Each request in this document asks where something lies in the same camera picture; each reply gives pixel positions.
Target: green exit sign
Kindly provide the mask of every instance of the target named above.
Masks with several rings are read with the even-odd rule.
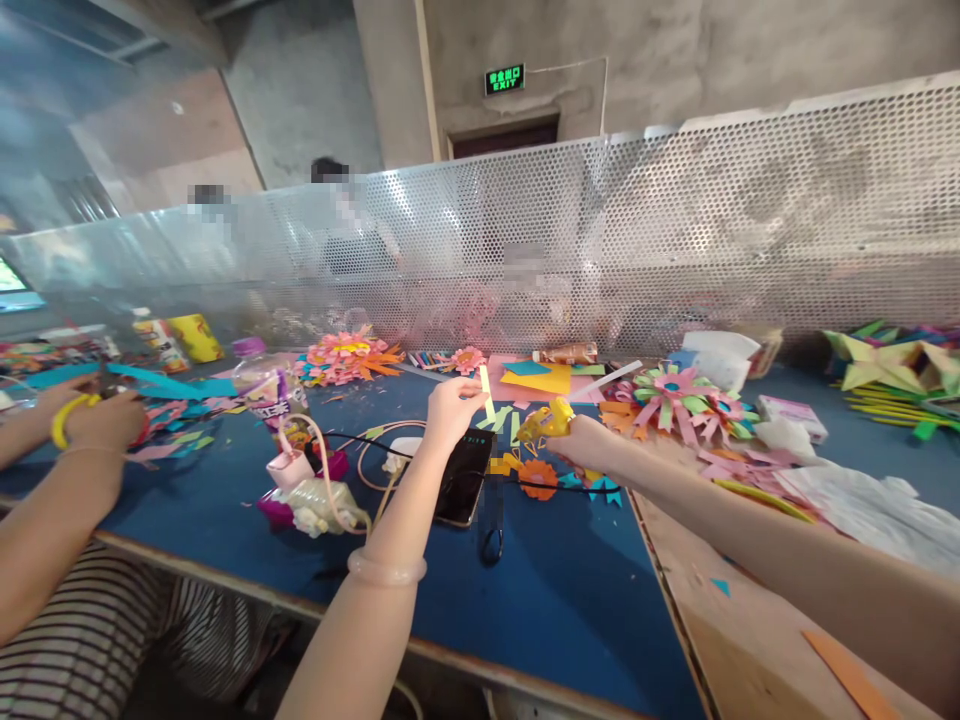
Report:
[[[523,88],[523,63],[502,70],[490,70],[483,76],[483,94],[499,95],[502,92]]]

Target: bracelet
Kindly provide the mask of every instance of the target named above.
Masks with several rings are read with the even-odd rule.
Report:
[[[64,450],[62,453],[60,453],[60,457],[58,457],[57,460],[59,460],[60,458],[66,457],[70,453],[83,452],[84,450],[99,450],[100,452],[108,452],[111,455],[119,455],[124,460],[127,459],[126,453],[120,452],[119,450],[115,450],[114,448],[98,447],[97,445],[81,445],[80,447],[72,447],[72,448],[68,448],[67,450]]]
[[[350,553],[347,567],[360,582],[383,587],[416,585],[427,574],[427,561],[423,558],[412,567],[390,567],[368,560],[363,554],[363,548],[357,548]]]

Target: white box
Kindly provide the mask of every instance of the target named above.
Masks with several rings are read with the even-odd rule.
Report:
[[[761,395],[757,398],[757,405],[764,420],[775,420],[782,417],[803,425],[810,436],[810,442],[814,445],[820,445],[827,439],[827,429],[820,422],[820,418],[817,417],[813,408],[806,403]]]

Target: metal partition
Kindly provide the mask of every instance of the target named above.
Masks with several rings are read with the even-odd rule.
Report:
[[[227,340],[369,319],[407,348],[660,355],[956,322],[960,74],[2,240],[56,311],[202,312]]]

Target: orange paper flower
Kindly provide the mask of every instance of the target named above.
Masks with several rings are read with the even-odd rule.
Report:
[[[557,473],[543,460],[527,460],[517,473],[524,482],[552,485],[550,488],[534,488],[521,485],[520,489],[534,500],[546,502],[557,494]]]

